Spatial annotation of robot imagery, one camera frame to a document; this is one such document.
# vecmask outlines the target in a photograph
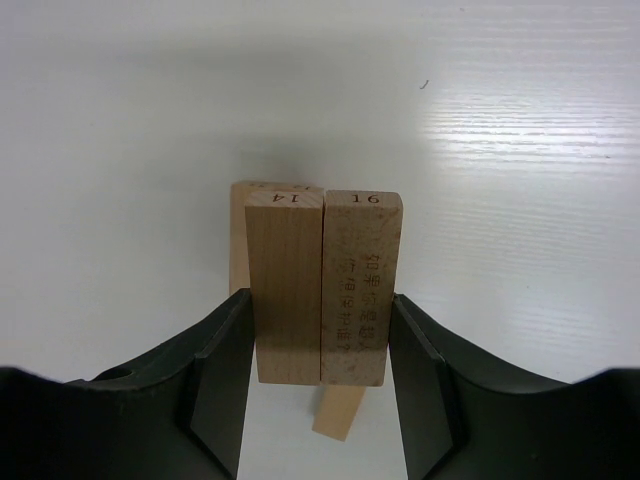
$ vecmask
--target jenga block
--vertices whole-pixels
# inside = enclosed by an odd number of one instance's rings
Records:
[[[249,288],[249,254],[247,253],[247,224],[244,218],[244,202],[253,192],[309,191],[323,193],[324,190],[308,185],[273,182],[237,182],[231,185],[231,243],[229,252],[229,295],[240,288]]]
[[[262,383],[320,383],[323,204],[308,191],[260,191],[246,201]]]
[[[313,431],[344,442],[366,387],[330,385],[313,421]]]
[[[401,229],[402,200],[397,193],[327,192],[323,384],[382,385]]]

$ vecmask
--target black plastic part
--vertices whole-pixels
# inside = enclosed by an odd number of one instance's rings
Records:
[[[391,323],[410,480],[640,478],[640,370],[573,385],[540,377],[448,331],[404,296]]]
[[[90,382],[0,369],[0,478],[235,478],[253,332],[242,290]]]

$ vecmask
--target light brown wood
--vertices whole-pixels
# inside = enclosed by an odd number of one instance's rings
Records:
[[[366,387],[328,386],[313,421],[313,431],[344,442]]]
[[[259,191],[245,203],[262,383],[320,383],[323,204],[308,191]]]
[[[397,193],[327,192],[323,384],[382,385],[401,229],[402,200]]]
[[[240,288],[249,288],[250,286],[247,224],[244,217],[244,203],[249,195],[261,190],[324,192],[322,188],[291,183],[243,181],[231,185],[229,295],[233,295]]]

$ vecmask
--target white surface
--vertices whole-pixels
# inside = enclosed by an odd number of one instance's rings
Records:
[[[289,42],[269,2],[263,44],[238,3],[0,6],[0,364],[90,378],[202,318],[225,298],[228,185],[248,172],[400,191],[397,290],[497,355],[563,380],[640,364],[635,2],[393,2],[425,40],[415,65],[393,36]],[[403,477],[391,382],[346,444],[311,432],[313,392],[252,384],[241,478]]]

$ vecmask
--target plain wooden block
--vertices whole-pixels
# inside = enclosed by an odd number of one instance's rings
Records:
[[[323,204],[309,191],[259,191],[245,203],[262,383],[320,383]]]
[[[402,200],[397,193],[327,192],[323,384],[382,385],[401,230]]]
[[[344,442],[366,387],[328,386],[313,421],[313,431]]]
[[[231,185],[229,295],[233,295],[240,288],[249,288],[250,286],[247,224],[244,217],[244,203],[249,195],[261,190],[324,192],[322,188],[292,183],[243,181]]]

